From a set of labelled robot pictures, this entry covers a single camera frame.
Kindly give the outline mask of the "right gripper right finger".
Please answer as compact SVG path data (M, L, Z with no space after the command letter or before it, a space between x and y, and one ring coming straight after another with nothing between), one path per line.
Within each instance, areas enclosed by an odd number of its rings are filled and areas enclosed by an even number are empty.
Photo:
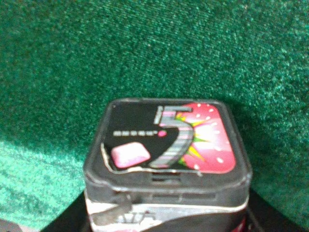
M250 188L247 207L248 232L306 232L307 230L288 219Z

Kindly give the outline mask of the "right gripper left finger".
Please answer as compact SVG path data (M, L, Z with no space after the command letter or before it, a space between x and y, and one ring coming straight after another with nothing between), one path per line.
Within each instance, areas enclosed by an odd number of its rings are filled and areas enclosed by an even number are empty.
M90 232L91 226L82 192L74 202L44 229L44 232Z

